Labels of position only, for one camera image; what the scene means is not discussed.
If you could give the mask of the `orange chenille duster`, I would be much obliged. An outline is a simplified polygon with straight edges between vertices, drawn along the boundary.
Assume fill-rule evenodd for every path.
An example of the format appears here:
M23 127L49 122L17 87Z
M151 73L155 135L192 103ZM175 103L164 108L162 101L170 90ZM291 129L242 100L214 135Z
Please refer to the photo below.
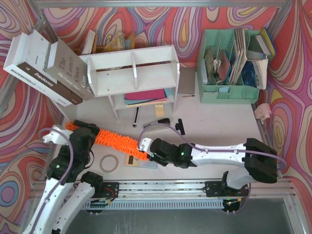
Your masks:
M126 153L143 161L149 160L148 154L146 152L141 152L137 148L138 141L129 136L122 136L108 130L100 129L96 137L95 144L112 147L115 150Z

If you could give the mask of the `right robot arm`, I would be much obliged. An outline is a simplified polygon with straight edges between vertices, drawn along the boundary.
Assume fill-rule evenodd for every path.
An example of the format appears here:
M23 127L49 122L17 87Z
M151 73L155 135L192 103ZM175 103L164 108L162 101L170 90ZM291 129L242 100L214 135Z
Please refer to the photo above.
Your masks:
M274 184L277 182L277 152L255 138L232 146L204 146L199 144L170 144L160 138L148 140L142 149L162 166L173 164L187 169L204 165L234 166L222 177L223 188L241 189L254 181Z

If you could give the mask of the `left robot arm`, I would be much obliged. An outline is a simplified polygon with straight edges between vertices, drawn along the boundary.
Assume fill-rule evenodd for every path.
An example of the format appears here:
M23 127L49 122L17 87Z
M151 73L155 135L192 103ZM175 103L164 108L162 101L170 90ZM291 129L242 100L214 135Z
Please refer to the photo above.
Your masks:
M74 194L64 202L76 178L88 168L92 146L100 129L95 124L75 120L75 130L70 131L59 125L39 131L45 143L61 146L47 171L45 188L25 234L64 234L81 210L83 204L103 189L103 177L87 171L82 175Z

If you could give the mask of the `black T-shaped clip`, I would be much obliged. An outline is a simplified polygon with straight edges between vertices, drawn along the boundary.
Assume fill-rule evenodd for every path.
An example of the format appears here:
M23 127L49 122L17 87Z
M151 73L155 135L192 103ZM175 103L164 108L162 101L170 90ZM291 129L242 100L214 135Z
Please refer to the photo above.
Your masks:
M175 129L180 131L180 134L183 136L185 135L184 125L181 118L178 119L177 123L175 124Z

